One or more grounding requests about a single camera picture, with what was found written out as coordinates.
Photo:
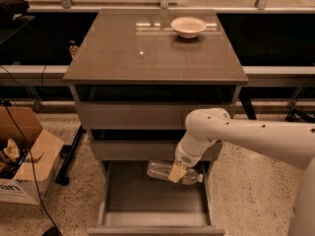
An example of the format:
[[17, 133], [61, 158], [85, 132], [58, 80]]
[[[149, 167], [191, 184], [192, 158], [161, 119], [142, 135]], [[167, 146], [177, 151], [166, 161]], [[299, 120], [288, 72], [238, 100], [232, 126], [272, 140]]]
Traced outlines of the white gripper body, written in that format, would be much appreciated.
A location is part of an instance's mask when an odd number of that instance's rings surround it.
[[201, 160], [206, 150], [216, 142], [208, 138], [197, 139], [186, 132], [175, 149], [174, 161], [184, 167], [193, 167]]

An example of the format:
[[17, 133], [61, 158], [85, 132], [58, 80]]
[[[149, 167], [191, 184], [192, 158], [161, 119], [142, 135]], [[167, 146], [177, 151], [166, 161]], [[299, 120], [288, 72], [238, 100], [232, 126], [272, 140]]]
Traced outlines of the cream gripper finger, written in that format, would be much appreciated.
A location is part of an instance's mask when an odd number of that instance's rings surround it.
[[173, 163], [168, 180], [177, 183], [187, 172], [187, 168], [179, 163]]

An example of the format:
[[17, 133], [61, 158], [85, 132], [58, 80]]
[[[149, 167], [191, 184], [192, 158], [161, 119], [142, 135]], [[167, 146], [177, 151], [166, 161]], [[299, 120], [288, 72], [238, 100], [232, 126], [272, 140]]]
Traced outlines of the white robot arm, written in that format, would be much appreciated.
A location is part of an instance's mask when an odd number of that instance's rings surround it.
[[287, 236], [315, 236], [315, 132], [311, 123], [236, 120], [222, 108], [197, 109], [185, 119], [168, 179], [178, 182], [218, 141], [304, 170]]

